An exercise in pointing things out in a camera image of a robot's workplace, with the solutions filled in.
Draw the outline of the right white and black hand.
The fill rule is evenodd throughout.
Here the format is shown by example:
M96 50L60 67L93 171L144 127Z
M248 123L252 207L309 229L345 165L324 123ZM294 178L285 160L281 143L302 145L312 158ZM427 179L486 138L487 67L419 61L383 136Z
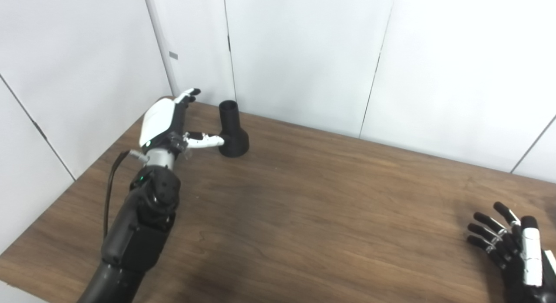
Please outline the right white and black hand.
M554 303L556 301L555 256L542 247L541 231L534 216L519 218L502 202L493 208L507 222L492 216L473 214L478 223L469 223L467 243L484 251L498 267L506 303Z

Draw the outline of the left white and black hand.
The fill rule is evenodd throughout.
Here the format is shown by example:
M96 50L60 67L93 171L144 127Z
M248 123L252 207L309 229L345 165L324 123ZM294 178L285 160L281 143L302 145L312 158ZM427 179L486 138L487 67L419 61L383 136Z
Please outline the left white and black hand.
M200 89L190 88L173 99L160 99L147 110L139 137L139 146L147 158L152 160L156 152L176 158L189 149L220 147L226 143L227 136L183 129L186 110L200 93Z

